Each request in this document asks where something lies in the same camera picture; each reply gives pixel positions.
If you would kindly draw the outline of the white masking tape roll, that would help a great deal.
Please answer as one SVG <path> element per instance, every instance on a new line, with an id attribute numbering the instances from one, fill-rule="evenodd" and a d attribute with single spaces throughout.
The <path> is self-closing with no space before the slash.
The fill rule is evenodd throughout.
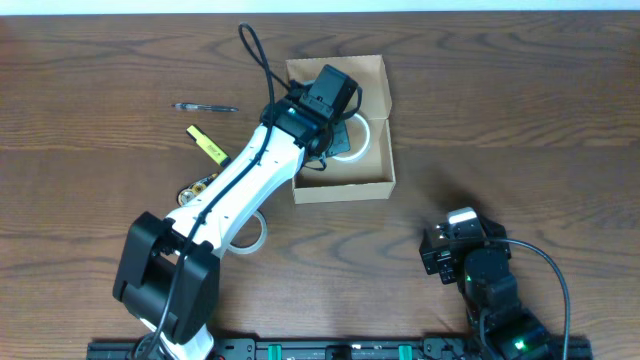
<path id="1" fill-rule="evenodd" d="M 362 148 L 354 155 L 351 156 L 330 156 L 330 158 L 339 161 L 339 162 L 343 162 L 343 163 L 354 163 L 354 162 L 358 162 L 360 159 L 362 159 L 367 152 L 369 151 L 370 147 L 371 147 L 371 142 L 372 142 L 372 132 L 371 132 L 371 126 L 369 125 L 369 122 L 360 114 L 356 114 L 353 117 L 349 118 L 349 119 L 357 119 L 359 120 L 362 125 L 364 126 L 364 144 L 362 146 Z"/>

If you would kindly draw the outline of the brown cardboard box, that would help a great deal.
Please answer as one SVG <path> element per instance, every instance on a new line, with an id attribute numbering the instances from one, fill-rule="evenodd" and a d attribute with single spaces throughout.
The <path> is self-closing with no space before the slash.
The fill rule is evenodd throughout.
<path id="1" fill-rule="evenodd" d="M 354 163 L 332 158 L 327 168 L 303 168 L 292 181 L 294 202 L 299 204 L 387 199 L 396 184 L 389 116 L 392 99 L 385 63 L 380 55 L 289 59 L 287 77 L 299 82 L 317 77 L 331 65 L 355 79 L 363 88 L 359 109 L 371 126 L 367 154 Z"/>

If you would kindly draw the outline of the clear adhesive tape roll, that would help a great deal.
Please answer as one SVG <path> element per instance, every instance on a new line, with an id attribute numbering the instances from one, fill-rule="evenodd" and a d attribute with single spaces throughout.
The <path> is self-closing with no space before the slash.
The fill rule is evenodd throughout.
<path id="1" fill-rule="evenodd" d="M 249 255 L 255 253 L 264 245 L 268 238 L 268 225 L 266 218 L 259 210 L 256 210 L 254 212 L 253 217 L 256 218 L 260 223 L 260 234 L 257 239 L 252 244 L 243 247 L 238 247 L 230 244 L 228 247 L 229 252 L 236 255 Z"/>

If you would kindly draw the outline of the yellow highlighter marker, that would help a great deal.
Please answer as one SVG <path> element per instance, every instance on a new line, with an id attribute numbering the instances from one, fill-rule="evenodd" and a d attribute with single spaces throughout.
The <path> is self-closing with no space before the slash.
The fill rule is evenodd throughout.
<path id="1" fill-rule="evenodd" d="M 231 163 L 231 157 L 197 125 L 190 125 L 186 129 L 186 134 L 219 166 L 226 167 Z"/>

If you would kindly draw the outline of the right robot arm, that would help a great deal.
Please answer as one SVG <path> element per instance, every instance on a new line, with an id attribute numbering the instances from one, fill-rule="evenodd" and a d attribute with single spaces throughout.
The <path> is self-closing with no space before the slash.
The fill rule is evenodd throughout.
<path id="1" fill-rule="evenodd" d="M 464 352 L 475 359 L 561 359 L 562 346 L 518 295 L 511 250 L 499 224 L 445 225 L 440 239 L 423 232 L 419 254 L 429 275 L 454 284 L 466 306 L 471 336 Z"/>

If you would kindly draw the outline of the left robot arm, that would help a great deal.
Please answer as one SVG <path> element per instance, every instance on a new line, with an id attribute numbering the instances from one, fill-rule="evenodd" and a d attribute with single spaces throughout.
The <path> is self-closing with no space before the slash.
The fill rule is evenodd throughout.
<path id="1" fill-rule="evenodd" d="M 207 188 L 163 218 L 149 212 L 130 226 L 113 296 L 151 330 L 131 359 L 204 359 L 213 348 L 206 323 L 219 291 L 220 263 L 261 204 L 304 163 L 325 157 L 335 125 L 351 118 L 359 84 L 324 66 L 271 99 L 246 147 Z"/>

